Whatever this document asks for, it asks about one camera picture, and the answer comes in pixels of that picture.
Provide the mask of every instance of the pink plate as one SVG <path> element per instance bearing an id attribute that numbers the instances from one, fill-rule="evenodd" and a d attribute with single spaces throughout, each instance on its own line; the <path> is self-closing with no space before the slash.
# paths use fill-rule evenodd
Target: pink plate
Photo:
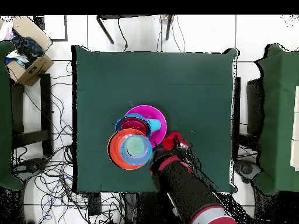
<path id="1" fill-rule="evenodd" d="M 153 132 L 149 138 L 149 141 L 151 142 L 153 148 L 163 141 L 167 130 L 167 123 L 164 115 L 157 108 L 148 105 L 140 105 L 130 109 L 126 115 L 130 113 L 138 113 L 145 118 L 154 118 L 159 120 L 161 122 L 161 129 Z"/>

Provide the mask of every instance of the metal frame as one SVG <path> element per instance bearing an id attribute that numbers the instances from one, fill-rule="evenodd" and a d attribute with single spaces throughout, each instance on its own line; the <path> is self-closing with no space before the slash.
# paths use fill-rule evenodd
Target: metal frame
<path id="1" fill-rule="evenodd" d="M 127 18 L 127 17 L 137 17 L 137 16 L 147 16 L 147 15 L 118 15 L 121 18 Z M 109 19 L 119 19 L 119 17 L 117 17 L 117 15 L 115 16 L 111 16 Z M 107 36 L 107 38 L 109 39 L 111 44 L 114 44 L 113 39 L 111 38 L 110 34 L 108 33 L 107 29 L 104 27 L 103 22 L 101 21 L 101 17 L 100 15 L 96 16 L 96 20 L 98 21 L 98 24 L 100 25 L 100 27 L 102 28 L 102 30 L 104 31 L 105 35 Z M 171 27 L 171 20 L 172 20 L 172 15 L 168 15 L 168 20 L 167 20 L 167 29 L 166 29 L 166 40 L 169 39 L 169 31 L 170 31 L 170 27 Z"/>
<path id="2" fill-rule="evenodd" d="M 42 142 L 43 155 L 50 156 L 53 154 L 50 74 L 41 75 L 40 91 L 41 130 L 23 133 L 24 86 L 18 83 L 16 83 L 14 86 L 11 86 L 13 115 L 12 147 L 13 149 L 17 149 L 25 145 L 34 144 L 36 142 Z"/>

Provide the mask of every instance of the black chair leg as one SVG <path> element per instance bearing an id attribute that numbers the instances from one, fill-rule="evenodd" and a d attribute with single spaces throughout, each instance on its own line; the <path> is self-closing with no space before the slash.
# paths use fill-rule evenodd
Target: black chair leg
<path id="1" fill-rule="evenodd" d="M 100 20 L 100 16 L 96 16 L 96 20 L 98 21 L 98 24 L 100 25 L 100 27 L 103 29 L 107 38 L 110 40 L 111 44 L 114 44 L 114 41 L 112 40 L 110 34 L 108 33 L 107 29 L 104 27 L 102 21 Z"/>

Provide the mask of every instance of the orange plate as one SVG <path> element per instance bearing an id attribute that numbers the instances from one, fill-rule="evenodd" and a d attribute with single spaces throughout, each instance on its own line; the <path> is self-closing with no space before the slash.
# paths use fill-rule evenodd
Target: orange plate
<path id="1" fill-rule="evenodd" d="M 139 166 L 134 166 L 126 163 L 120 154 L 120 146 L 123 143 L 123 141 L 133 135 L 142 135 L 145 137 L 145 135 L 137 130 L 137 129 L 123 129 L 117 133 L 114 133 L 113 136 L 108 141 L 108 156 L 110 160 L 118 167 L 126 170 L 135 170 L 139 167 L 142 167 L 144 164 Z"/>

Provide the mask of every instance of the table leg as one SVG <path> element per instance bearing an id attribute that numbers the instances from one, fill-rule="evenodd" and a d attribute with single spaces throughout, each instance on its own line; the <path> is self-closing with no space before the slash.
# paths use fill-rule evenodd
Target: table leg
<path id="1" fill-rule="evenodd" d="M 111 38 L 110 34 L 108 33 L 107 29 L 104 27 L 102 21 L 100 20 L 100 16 L 96 16 L 96 20 L 98 21 L 98 24 L 100 25 L 100 27 L 103 29 L 105 35 L 107 36 L 107 38 L 110 40 L 111 44 L 114 44 L 113 39 Z"/>
<path id="2" fill-rule="evenodd" d="M 171 28 L 171 18 L 172 18 L 172 15 L 168 15 L 167 29 L 166 29 L 166 40 L 168 40 L 168 38 L 169 38 L 169 31 L 170 31 L 170 28 Z"/>

